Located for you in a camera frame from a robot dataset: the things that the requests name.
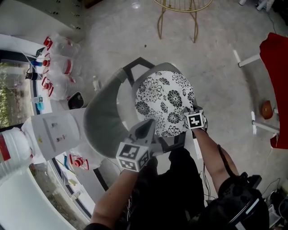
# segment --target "chair seat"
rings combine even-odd
[[[193,87],[182,74],[159,71],[145,78],[137,89],[135,108],[140,121],[156,121],[157,136],[173,137],[188,130],[184,108],[193,109],[193,102]]]

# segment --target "round cushion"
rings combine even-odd
[[[194,90],[180,73],[159,71],[147,77],[136,92],[135,108],[140,121],[156,121],[155,134],[173,137],[188,130],[184,108],[193,110]]]

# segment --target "concrete floor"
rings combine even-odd
[[[132,7],[134,2],[140,4],[138,9]],[[253,135],[251,111],[259,116],[258,107],[265,99],[276,106],[274,91],[261,60],[239,68],[234,54],[243,60],[259,53],[259,44],[273,31],[267,12],[257,11],[255,3],[240,6],[237,0],[214,0],[198,14],[199,35],[194,44],[194,23],[188,14],[168,10],[160,40],[157,20],[161,8],[153,0],[104,0],[87,11],[80,60],[83,76],[97,75],[103,84],[138,57],[155,65],[175,65],[194,87],[209,121],[210,137],[227,150],[240,173],[262,175],[258,188],[263,192],[270,182],[278,177],[282,182],[288,175],[288,151],[273,149],[270,153],[272,133],[268,131],[258,129]],[[270,16],[276,32],[288,34],[280,16],[273,10]],[[277,123],[276,118],[269,123]],[[203,162],[197,160],[189,135],[186,148],[200,172]],[[169,169],[168,155],[158,157],[159,173]],[[265,195],[275,188],[276,183]]]

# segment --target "red fabric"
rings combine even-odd
[[[269,33],[260,45],[260,57],[268,70],[279,112],[279,138],[272,138],[271,146],[288,149],[288,38]]]

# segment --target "person's right arm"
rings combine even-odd
[[[228,179],[230,176],[226,171],[226,168],[224,166],[223,160],[221,158],[221,155],[218,150],[217,144],[208,136],[207,133],[205,133],[202,129],[193,129],[193,132],[197,138],[197,141],[199,143],[199,147],[202,153],[203,161],[205,163],[205,166],[207,168],[207,171],[209,172],[215,190],[218,194],[219,188],[222,185],[222,183]],[[226,157],[226,160],[232,170],[232,172],[235,175],[239,175],[237,168],[229,156],[229,154],[222,148],[222,152],[224,156]]]

